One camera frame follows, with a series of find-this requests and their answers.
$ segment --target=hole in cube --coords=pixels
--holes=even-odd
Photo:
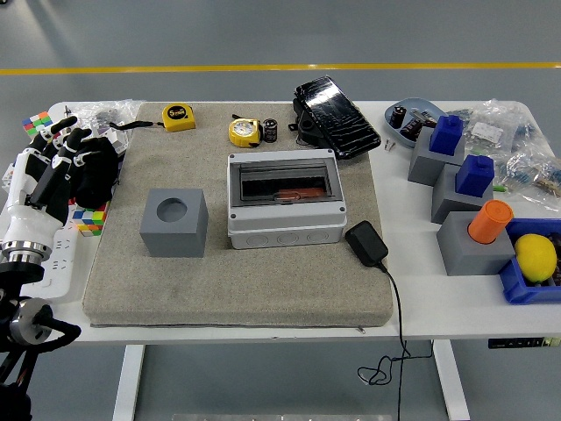
[[[179,221],[187,213],[187,205],[176,197],[170,197],[158,205],[156,215],[164,222]]]

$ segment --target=gray floor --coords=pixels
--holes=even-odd
[[[372,1],[73,2],[0,6],[0,69],[357,62],[561,62],[561,3]],[[25,146],[20,122],[59,101],[289,100],[328,73],[353,100],[516,100],[561,155],[561,70],[269,71],[0,75],[0,171]],[[0,192],[0,204],[6,195]],[[558,419],[559,348],[454,350],[475,421]],[[426,343],[415,344],[420,349]],[[394,342],[149,347],[137,419],[176,412],[394,414],[396,383],[363,386],[356,367]],[[110,419],[122,347],[41,356],[34,420]],[[403,419],[445,419],[431,360],[409,361]]]

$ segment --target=clear plastic bag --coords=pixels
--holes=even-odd
[[[110,129],[109,123],[117,125],[134,121],[138,109],[144,101],[100,101],[95,103],[75,103],[71,112],[78,117],[81,127],[88,126],[96,129],[99,135]]]
[[[464,122],[465,152],[493,158],[495,185],[561,210],[561,161],[553,156],[525,106],[492,99],[448,113]]]
[[[78,125],[81,128],[91,129],[92,137],[106,136],[120,156],[129,147],[131,131],[116,131],[110,128],[110,123],[125,125],[133,122],[143,102],[125,99],[123,101],[74,103],[70,112],[78,117]]]

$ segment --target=power cord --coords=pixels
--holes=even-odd
[[[433,349],[434,340],[431,340],[430,342],[430,353],[428,355],[411,355],[411,352],[407,349],[407,340],[403,339],[401,299],[400,299],[400,293],[397,289],[397,285],[395,284],[395,280],[382,262],[378,262],[375,265],[375,267],[387,275],[390,282],[392,283],[392,287],[394,288],[395,299],[397,301],[397,316],[398,316],[398,324],[399,324],[399,338],[401,344],[401,357],[390,357],[389,355],[384,355],[378,361],[377,367],[359,367],[359,369],[357,370],[357,375],[359,376],[360,380],[362,380],[362,382],[366,383],[368,386],[386,386],[392,381],[393,378],[392,368],[394,366],[394,363],[395,362],[400,363],[400,380],[399,380],[398,397],[397,397],[397,421],[401,421],[401,385],[403,379],[403,362],[405,360],[432,358],[434,355],[434,349]],[[389,362],[389,367],[387,368],[386,371],[382,369],[382,364],[384,364],[385,361]],[[369,377],[366,377],[363,375],[364,372],[373,372],[373,374]]]

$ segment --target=table leg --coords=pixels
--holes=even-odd
[[[134,420],[144,349],[144,345],[128,345],[124,350],[113,421]]]
[[[448,339],[435,340],[434,352],[448,418],[450,421],[469,421],[470,414],[451,342]]]

